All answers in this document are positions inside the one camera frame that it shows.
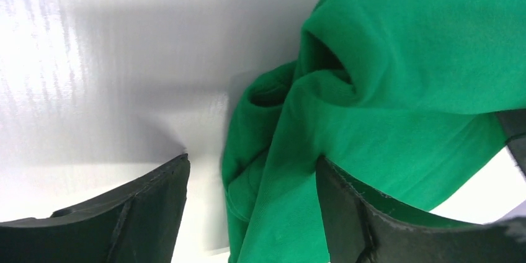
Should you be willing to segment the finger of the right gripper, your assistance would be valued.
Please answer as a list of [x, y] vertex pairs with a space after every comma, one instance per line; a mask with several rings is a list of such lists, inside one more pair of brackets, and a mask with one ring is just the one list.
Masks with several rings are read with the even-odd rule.
[[496, 117], [506, 135], [506, 146], [525, 177], [525, 109], [499, 111]]

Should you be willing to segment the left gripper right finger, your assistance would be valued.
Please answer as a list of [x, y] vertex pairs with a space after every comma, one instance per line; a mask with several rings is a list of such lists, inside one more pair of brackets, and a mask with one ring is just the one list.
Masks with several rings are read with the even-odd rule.
[[425, 212], [325, 157], [316, 188], [331, 262], [524, 262], [525, 218], [476, 225]]

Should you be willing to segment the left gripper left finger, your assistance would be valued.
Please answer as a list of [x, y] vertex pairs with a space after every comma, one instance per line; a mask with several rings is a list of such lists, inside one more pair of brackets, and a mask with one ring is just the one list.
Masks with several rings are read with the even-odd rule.
[[1, 223], [2, 262], [170, 262], [187, 200], [182, 154], [48, 218]]

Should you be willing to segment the green t shirt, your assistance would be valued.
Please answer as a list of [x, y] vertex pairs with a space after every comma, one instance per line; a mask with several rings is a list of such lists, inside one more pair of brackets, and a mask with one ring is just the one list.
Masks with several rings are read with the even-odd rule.
[[525, 0], [320, 0], [291, 63], [258, 77], [222, 164], [230, 262], [327, 262], [325, 156], [425, 211], [504, 147], [525, 107]]

